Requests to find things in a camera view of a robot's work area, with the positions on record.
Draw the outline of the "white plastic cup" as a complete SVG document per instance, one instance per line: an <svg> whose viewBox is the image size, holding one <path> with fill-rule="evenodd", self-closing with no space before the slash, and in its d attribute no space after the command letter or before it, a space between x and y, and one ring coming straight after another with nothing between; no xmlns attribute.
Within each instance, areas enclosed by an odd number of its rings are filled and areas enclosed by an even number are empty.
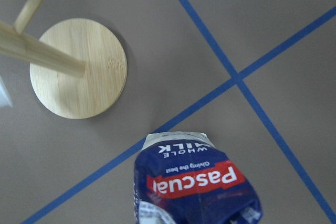
<svg viewBox="0 0 336 224"><path fill-rule="evenodd" d="M10 106L10 107L13 106L12 100L9 96L9 93L1 77L0 77L0 104L1 104L1 108L5 106Z"/></svg>

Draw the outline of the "wooden mug tree stand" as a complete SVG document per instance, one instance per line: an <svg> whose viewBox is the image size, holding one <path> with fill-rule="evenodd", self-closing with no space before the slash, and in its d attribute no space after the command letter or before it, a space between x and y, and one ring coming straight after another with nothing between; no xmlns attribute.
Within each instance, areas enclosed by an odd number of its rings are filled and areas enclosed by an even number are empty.
<svg viewBox="0 0 336 224"><path fill-rule="evenodd" d="M1 23L1 53L29 62L39 101L67 119L87 119L111 107L127 79L127 58L104 25L72 18L50 27L39 39L25 29L43 0L27 0L14 25Z"/></svg>

